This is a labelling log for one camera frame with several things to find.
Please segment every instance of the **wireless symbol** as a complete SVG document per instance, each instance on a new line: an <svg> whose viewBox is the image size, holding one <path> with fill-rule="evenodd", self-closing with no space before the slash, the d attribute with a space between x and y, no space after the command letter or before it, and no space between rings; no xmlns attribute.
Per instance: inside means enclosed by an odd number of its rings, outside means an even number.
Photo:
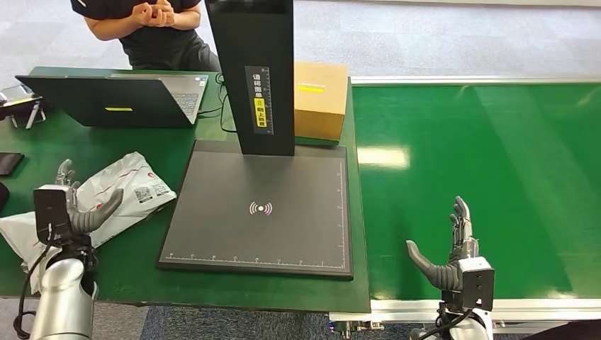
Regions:
<svg viewBox="0 0 601 340"><path fill-rule="evenodd" d="M265 215L271 215L271 211L273 211L273 206L271 205L271 203L267 203L266 205L258 205L255 202L250 203L250 206L248 207L248 211L250 213L250 215L254 215L256 213L264 213Z"/></svg>

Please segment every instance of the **black t-shirt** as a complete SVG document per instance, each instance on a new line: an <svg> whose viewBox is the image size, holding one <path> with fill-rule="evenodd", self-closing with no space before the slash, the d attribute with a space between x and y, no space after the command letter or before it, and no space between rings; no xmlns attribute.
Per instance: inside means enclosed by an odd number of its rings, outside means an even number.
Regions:
<svg viewBox="0 0 601 340"><path fill-rule="evenodd" d="M201 0L169 0L175 13L191 9ZM73 10L94 20L123 19L131 15L132 8L156 0L71 0ZM123 50L130 57L143 55L169 55L197 37L195 30L176 30L170 27L144 26L121 38Z"/></svg>

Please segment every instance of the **robotic arm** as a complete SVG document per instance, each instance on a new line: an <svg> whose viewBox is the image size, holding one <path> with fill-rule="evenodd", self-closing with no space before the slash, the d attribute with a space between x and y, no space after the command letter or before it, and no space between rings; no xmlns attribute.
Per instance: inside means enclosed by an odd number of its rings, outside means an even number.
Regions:
<svg viewBox="0 0 601 340"><path fill-rule="evenodd" d="M97 230L123 201L123 189L113 192L98 210L80 212L77 208L79 182L72 182L72 163L59 168L56 184L33 192L38 239L46 249L29 270L23 295L33 269L40 268L40 302L38 311L23 313L23 296L14 328L19 339L89 340L91 339L94 300L98 286L94 282L96 255L90 232ZM44 259L50 247L61 252ZM24 314L35 314L33 331L21 329Z"/></svg>
<svg viewBox="0 0 601 340"><path fill-rule="evenodd" d="M493 340L489 312L493 308L495 271L479 254L478 240L472 236L469 208L459 196L455 198L454 210L453 244L446 265L432 264L414 241L407 240L409 257L428 281L442 291L437 328L425 334L414 329L411 340L430 340L436 333L443 339Z"/></svg>

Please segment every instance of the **black laptop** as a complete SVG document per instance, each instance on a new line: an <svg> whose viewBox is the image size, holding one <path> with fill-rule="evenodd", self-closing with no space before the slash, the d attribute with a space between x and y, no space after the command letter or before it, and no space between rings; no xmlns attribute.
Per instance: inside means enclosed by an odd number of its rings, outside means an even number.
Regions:
<svg viewBox="0 0 601 340"><path fill-rule="evenodd" d="M186 128L196 122L208 76L16 78L84 126Z"/></svg>

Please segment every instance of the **cardboard box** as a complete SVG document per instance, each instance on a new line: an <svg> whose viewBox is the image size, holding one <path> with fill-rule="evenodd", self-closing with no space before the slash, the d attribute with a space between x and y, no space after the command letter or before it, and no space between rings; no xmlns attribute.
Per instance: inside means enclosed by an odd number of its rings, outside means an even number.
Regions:
<svg viewBox="0 0 601 340"><path fill-rule="evenodd" d="M294 63L294 133L297 137L340 140L347 109L346 66Z"/></svg>

